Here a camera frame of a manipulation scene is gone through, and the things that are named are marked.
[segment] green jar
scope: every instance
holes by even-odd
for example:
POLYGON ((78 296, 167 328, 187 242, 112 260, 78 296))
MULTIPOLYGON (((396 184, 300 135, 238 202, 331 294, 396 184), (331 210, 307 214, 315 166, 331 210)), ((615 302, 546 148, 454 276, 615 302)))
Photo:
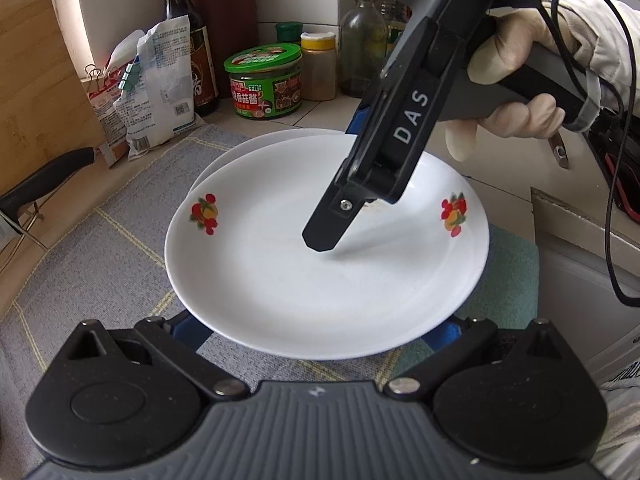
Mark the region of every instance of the green jar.
POLYGON ((252 119, 290 114, 302 104, 300 47, 292 43, 262 45, 225 61, 236 112, 252 119))

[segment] red object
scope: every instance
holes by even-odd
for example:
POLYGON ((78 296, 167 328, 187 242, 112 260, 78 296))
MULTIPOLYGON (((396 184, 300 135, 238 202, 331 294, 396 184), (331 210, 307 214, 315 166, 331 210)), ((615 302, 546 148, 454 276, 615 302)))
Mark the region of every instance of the red object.
POLYGON ((191 0, 207 24, 220 97, 231 97, 225 59, 258 45, 255 0, 191 0))
MULTIPOLYGON (((607 153, 604 156, 604 161, 607 165, 607 168, 609 168, 611 177, 613 178, 613 173, 616 171, 616 164, 614 162, 613 157, 609 153, 607 153)), ((616 189, 618 190, 618 193, 620 195, 620 200, 622 200, 622 207, 625 208, 626 214, 628 214, 632 220, 636 222, 640 222, 640 214, 637 211, 634 211, 634 209, 631 207, 631 204, 629 203, 629 199, 626 196, 625 189, 622 187, 622 183, 620 182, 620 179, 616 180, 616 189)))
POLYGON ((198 229, 206 232, 211 236, 214 233, 214 229, 218 227, 218 208, 214 205, 216 197, 212 193, 207 193, 204 198, 200 197, 198 202, 191 206, 191 216, 189 222, 194 222, 198 225, 198 229))
POLYGON ((442 213, 440 219, 444 220, 444 227, 455 238, 462 232, 462 224, 466 222, 466 199, 463 193, 451 195, 449 200, 444 199, 440 206, 442 213))

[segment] yellow spice jar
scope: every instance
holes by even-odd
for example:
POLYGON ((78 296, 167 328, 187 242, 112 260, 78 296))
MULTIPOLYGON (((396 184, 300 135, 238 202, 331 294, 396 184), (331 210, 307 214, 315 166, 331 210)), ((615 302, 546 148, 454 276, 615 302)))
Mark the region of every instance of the yellow spice jar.
POLYGON ((332 32, 303 32, 302 98, 308 101, 329 101, 335 98, 338 52, 332 32))

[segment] glass jar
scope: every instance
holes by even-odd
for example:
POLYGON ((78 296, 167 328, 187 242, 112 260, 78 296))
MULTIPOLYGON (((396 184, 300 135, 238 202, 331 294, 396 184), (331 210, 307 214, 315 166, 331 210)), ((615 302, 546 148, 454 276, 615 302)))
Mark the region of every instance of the glass jar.
POLYGON ((302 98, 330 101, 335 98, 338 53, 332 32, 303 32, 302 98))
POLYGON ((387 26, 376 0, 356 0, 340 22, 338 84, 361 98, 385 63, 387 26))

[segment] stacked plates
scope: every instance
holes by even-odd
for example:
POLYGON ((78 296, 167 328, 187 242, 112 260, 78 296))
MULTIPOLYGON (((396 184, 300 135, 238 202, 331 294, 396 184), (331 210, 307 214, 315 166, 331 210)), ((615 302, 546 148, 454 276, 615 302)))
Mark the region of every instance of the stacked plates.
POLYGON ((466 300, 486 263, 486 215, 467 181, 427 153, 395 205, 365 206, 333 251, 305 245, 302 230, 353 141, 276 132, 199 176, 164 247, 197 319, 271 354, 347 359, 419 338, 466 300))

